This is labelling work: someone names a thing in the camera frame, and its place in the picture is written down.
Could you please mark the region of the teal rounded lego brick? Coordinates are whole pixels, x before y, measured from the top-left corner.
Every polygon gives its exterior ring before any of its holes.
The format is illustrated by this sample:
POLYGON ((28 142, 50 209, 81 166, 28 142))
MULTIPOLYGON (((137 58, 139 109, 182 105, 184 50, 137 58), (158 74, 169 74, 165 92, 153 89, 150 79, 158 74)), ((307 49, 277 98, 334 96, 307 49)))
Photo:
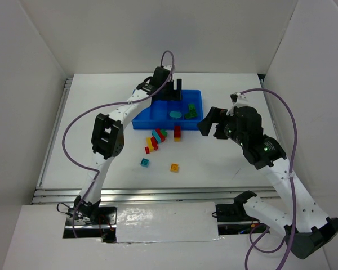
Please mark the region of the teal rounded lego brick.
POLYGON ((169 116, 171 119, 179 120, 183 118, 183 114, 180 111, 170 111, 169 116))

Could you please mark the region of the green square lego brick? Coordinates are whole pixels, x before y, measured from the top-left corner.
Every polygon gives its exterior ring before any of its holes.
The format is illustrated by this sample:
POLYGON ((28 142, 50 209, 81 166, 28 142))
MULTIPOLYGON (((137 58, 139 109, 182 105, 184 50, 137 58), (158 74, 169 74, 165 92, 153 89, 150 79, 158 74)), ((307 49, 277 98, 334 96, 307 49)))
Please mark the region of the green square lego brick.
POLYGON ((195 110, 195 105, 193 103, 188 104, 189 110, 195 110))

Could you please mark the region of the red tall lego brick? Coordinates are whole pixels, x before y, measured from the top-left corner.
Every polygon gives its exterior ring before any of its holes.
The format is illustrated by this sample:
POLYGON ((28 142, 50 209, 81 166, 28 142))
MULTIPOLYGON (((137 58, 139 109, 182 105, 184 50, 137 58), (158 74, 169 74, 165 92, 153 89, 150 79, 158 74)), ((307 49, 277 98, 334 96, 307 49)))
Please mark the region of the red tall lego brick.
POLYGON ((181 126, 174 126, 174 137, 181 138, 181 126))

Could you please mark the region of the green lego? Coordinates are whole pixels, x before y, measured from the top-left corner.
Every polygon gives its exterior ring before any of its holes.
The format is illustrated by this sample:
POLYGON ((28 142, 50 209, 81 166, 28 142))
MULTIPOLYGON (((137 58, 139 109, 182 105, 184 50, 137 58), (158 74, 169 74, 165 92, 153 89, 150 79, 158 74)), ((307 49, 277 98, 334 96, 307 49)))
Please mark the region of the green lego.
POLYGON ((167 132, 166 132, 166 130, 165 130, 165 129, 161 129, 161 133, 162 133, 162 135, 164 136, 164 138, 166 138, 166 137, 167 137, 167 132))

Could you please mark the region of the teal long lego brick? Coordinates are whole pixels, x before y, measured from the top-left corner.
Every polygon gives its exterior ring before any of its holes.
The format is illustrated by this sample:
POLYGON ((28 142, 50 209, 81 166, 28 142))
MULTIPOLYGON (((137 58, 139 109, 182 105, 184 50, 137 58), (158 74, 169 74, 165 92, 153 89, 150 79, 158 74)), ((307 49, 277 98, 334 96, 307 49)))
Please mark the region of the teal long lego brick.
POLYGON ((159 133, 156 130, 152 131, 152 136, 155 138, 155 140, 157 141, 157 143, 161 143, 162 142, 162 137, 159 135, 159 133))

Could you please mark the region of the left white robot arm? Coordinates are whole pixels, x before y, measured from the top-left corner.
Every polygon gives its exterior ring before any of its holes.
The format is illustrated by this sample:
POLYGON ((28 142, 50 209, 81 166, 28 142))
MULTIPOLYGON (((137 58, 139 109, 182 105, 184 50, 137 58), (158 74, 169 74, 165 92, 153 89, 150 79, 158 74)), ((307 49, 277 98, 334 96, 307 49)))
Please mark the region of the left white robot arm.
POLYGON ((128 124, 152 103, 154 92, 161 92, 172 82, 173 65, 159 66, 148 81, 140 83, 129 99, 108 114, 98 114, 95 118, 91 137, 91 169, 74 201, 75 213, 84 219, 94 219, 97 215, 101 190, 108 169, 124 147, 124 130, 128 124))

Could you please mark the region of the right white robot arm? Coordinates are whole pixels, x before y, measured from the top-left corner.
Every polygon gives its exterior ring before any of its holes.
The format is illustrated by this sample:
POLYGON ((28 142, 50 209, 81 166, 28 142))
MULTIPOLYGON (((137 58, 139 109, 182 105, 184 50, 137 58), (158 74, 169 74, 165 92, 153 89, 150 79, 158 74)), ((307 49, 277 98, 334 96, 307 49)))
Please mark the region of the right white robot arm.
POLYGON ((279 233, 291 253, 305 259, 338 234, 338 218, 325 213, 299 178, 290 171, 290 160, 278 141, 264 134, 262 118, 250 106, 233 107, 233 111, 212 107, 197 124, 203 136, 216 125, 214 137, 231 139, 243 150, 246 160, 264 175, 285 203, 280 211, 263 202, 257 194, 246 191, 234 199, 242 215, 262 221, 279 233))

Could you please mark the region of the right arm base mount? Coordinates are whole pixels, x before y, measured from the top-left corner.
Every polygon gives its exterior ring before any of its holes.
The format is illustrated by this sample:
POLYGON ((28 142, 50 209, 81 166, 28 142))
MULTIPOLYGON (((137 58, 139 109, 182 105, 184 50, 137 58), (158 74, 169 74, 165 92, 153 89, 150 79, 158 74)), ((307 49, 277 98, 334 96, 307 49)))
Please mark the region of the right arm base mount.
POLYGON ((219 236, 244 235, 258 226, 258 219, 249 217, 234 204, 216 204, 212 217, 217 221, 219 236))

